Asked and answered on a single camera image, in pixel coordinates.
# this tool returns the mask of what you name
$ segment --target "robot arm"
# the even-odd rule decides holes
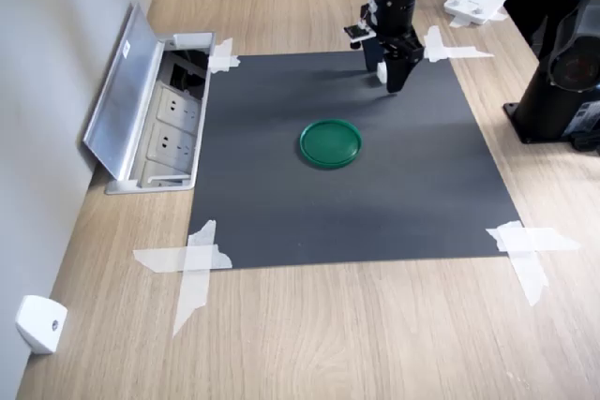
[[[357,25],[344,30],[351,47],[362,45],[367,70],[377,70],[382,60],[387,69],[387,91],[402,89],[414,67],[423,59],[423,46],[414,32],[415,0],[368,0],[361,6]]]

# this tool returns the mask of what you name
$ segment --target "power outlet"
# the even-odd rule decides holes
[[[195,135],[200,120],[200,105],[196,100],[163,86],[157,118],[165,124]]]
[[[174,126],[156,122],[150,135],[148,159],[185,173],[191,173],[194,138]]]

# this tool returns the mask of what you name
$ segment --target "green plastic lid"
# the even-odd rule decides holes
[[[327,119],[307,126],[300,135],[300,151],[321,168],[341,168],[354,161],[363,140],[352,124]]]

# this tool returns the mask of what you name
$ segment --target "wall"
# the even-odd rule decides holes
[[[0,0],[0,398],[29,356],[23,295],[49,296],[95,162],[81,148],[129,3]]]

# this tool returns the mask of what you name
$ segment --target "wooden desk surface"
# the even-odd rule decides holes
[[[155,0],[149,17],[158,32],[217,30],[240,54],[342,51],[365,1]],[[452,64],[525,225],[584,244],[540,257],[536,306],[505,258],[232,271],[211,275],[208,305],[172,339],[181,275],[131,250],[185,244],[191,192],[107,197],[100,171],[52,293],[64,335],[31,359],[20,398],[598,398],[600,157],[521,145],[501,105],[533,54],[511,21],[449,28],[442,3],[418,0],[415,28],[496,55]]]

